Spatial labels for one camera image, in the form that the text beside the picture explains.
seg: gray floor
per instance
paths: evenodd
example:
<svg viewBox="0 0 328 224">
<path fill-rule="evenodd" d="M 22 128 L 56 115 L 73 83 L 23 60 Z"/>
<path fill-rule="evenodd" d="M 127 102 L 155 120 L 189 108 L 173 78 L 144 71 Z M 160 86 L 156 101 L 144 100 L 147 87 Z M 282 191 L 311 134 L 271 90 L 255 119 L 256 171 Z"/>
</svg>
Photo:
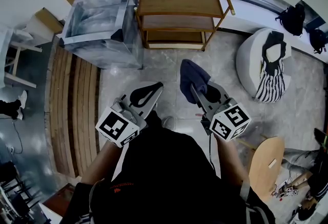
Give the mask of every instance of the gray floor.
<svg viewBox="0 0 328 224">
<path fill-rule="evenodd" d="M 312 150 L 318 148 L 313 129 L 322 129 L 324 121 L 323 64 L 297 51 L 294 58 L 294 74 L 290 87 L 282 99 L 275 104 L 259 104 L 245 92 L 239 82 L 235 69 L 235 55 L 245 37 L 217 32 L 205 52 L 192 50 L 146 50 L 143 70 L 124 70 L 112 68 L 103 70 L 100 78 L 99 114 L 114 98 L 120 96 L 129 83 L 138 81 L 161 81 L 164 91 L 158 101 L 157 112 L 161 118 L 174 116 L 175 130 L 186 133 L 197 141 L 209 158 L 209 138 L 205 134 L 197 114 L 202 111 L 185 99 L 179 88 L 180 64 L 184 58 L 191 59 L 203 67 L 211 80 L 222 85 L 228 94 L 241 102 L 252 117 L 252 124 L 242 136 L 254 145 L 259 145 L 267 136 L 281 136 L 289 148 Z M 102 146 L 105 139 L 101 137 Z M 249 150 L 236 143 L 239 155 L 245 165 L 248 164 Z M 215 140 L 212 139 L 212 161 L 217 174 L 219 159 Z M 287 180 L 289 173 L 283 168 L 277 183 Z M 269 207 L 277 217 L 277 222 L 285 223 L 305 196 L 307 189 L 298 196 L 279 201 L 272 199 Z"/>
<path fill-rule="evenodd" d="M 295 72 L 286 94 L 275 104 L 254 102 L 240 84 L 235 71 L 235 54 L 245 40 L 243 36 L 218 32 L 205 52 L 191 50 L 146 50 L 145 68 L 128 70 L 112 68 L 103 70 L 100 78 L 99 113 L 120 96 L 129 83 L 138 81 L 162 81 L 164 91 L 158 101 L 158 114 L 164 118 L 175 117 L 177 132 L 191 135 L 209 157 L 209 138 L 205 134 L 199 116 L 202 111 L 187 102 L 179 89 L 179 67 L 184 58 L 193 60 L 212 76 L 212 80 L 222 85 L 237 101 L 242 102 L 252 116 L 253 122 L 242 137 L 258 145 L 262 139 L 260 133 L 268 136 L 279 135 L 285 139 L 286 147 L 311 150 L 317 148 L 313 128 L 322 129 L 324 118 L 324 91 L 322 64 L 306 55 L 293 51 Z M 75 179 L 64 177 L 51 168 L 47 151 L 44 123 L 44 90 L 46 69 L 50 46 L 44 52 L 25 51 L 20 57 L 18 75 L 38 85 L 37 89 L 28 88 L 28 101 L 24 111 L 25 120 L 15 122 L 23 143 L 23 153 L 10 155 L 6 146 L 13 146 L 19 152 L 20 143 L 10 119 L 0 119 L 0 160 L 13 160 L 23 179 L 29 181 L 32 192 L 37 198 L 45 199 L 67 182 Z M 15 100 L 22 87 L 14 85 L 0 89 L 0 99 Z M 105 139 L 100 137 L 100 144 Z M 246 165 L 249 151 L 237 144 L 240 157 Z M 212 161 L 218 175 L 219 160 L 215 141 L 211 146 Z M 122 156 L 116 174 L 120 171 Z M 289 173 L 281 169 L 277 182 L 288 179 Z M 277 222 L 285 223 L 292 210 L 302 200 L 306 190 L 296 197 L 279 202 L 276 199 L 268 205 L 277 217 Z M 36 219 L 41 219 L 35 210 Z"/>
</svg>

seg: white marker cube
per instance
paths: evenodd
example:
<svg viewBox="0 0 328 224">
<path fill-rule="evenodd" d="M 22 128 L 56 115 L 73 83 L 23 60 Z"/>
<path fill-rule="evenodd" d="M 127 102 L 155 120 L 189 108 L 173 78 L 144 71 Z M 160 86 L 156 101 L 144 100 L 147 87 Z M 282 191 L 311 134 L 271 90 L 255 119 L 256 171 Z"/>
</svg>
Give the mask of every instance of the white marker cube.
<svg viewBox="0 0 328 224">
<path fill-rule="evenodd" d="M 238 103 L 215 114 L 210 129 L 217 136 L 229 141 L 243 133 L 251 121 L 244 106 Z"/>
<path fill-rule="evenodd" d="M 134 139 L 140 132 L 140 127 L 110 107 L 107 107 L 101 115 L 96 129 L 119 148 Z"/>
</svg>

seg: tile floor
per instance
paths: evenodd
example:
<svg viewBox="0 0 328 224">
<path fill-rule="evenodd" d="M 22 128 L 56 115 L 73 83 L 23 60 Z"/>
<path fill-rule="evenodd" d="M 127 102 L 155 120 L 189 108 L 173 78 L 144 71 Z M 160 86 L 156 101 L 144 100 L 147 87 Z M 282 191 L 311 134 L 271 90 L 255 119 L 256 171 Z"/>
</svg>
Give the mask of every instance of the tile floor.
<svg viewBox="0 0 328 224">
<path fill-rule="evenodd" d="M 292 82 L 282 99 L 275 104 L 259 104 L 252 100 L 239 82 L 235 69 L 235 55 L 246 37 L 226 32 L 217 32 L 205 52 L 192 50 L 146 50 L 143 70 L 112 68 L 102 70 L 100 77 L 99 115 L 114 98 L 120 96 L 129 83 L 138 81 L 161 81 L 163 93 L 158 101 L 157 113 L 161 118 L 174 116 L 175 131 L 195 138 L 209 159 L 209 137 L 200 124 L 202 110 L 187 102 L 179 88 L 180 64 L 185 58 L 203 67 L 211 80 L 225 88 L 231 97 L 243 103 L 252 117 L 252 124 L 242 136 L 248 142 L 259 145 L 261 133 L 267 136 L 282 136 L 285 146 L 303 150 L 317 148 L 313 129 L 322 129 L 324 121 L 324 75 L 323 64 L 297 51 L 294 58 Z M 220 175 L 216 140 L 212 138 L 211 153 L 216 172 Z M 100 146 L 105 139 L 100 137 Z M 248 164 L 249 150 L 236 143 L 239 155 Z M 286 180 L 289 173 L 281 168 L 278 183 Z M 306 193 L 279 202 L 272 199 L 269 207 L 278 223 L 285 223 L 291 212 Z"/>
</svg>

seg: wooden shelf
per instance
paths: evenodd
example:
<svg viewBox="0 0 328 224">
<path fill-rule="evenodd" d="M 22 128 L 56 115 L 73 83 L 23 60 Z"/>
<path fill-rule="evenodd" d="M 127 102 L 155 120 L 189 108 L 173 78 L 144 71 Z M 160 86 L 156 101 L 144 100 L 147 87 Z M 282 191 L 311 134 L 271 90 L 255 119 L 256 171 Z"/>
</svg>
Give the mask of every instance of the wooden shelf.
<svg viewBox="0 0 328 224">
<path fill-rule="evenodd" d="M 223 17 L 219 0 L 140 0 L 139 15 L 197 15 Z"/>
<path fill-rule="evenodd" d="M 202 32 L 148 31 L 147 42 L 203 44 L 203 37 Z"/>
<path fill-rule="evenodd" d="M 214 32 L 211 17 L 188 15 L 145 15 L 142 20 L 143 30 Z"/>
</svg>

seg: gray pants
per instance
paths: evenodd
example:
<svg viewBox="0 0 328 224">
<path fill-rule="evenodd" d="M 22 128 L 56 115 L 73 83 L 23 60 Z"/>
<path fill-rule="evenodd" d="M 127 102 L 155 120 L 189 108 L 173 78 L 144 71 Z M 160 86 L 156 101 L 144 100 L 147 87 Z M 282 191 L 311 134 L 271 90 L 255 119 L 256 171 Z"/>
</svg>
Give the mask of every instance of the gray pants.
<svg viewBox="0 0 328 224">
<path fill-rule="evenodd" d="M 281 165 L 287 170 L 303 174 L 314 166 L 318 152 L 318 150 L 304 151 L 286 148 Z"/>
</svg>

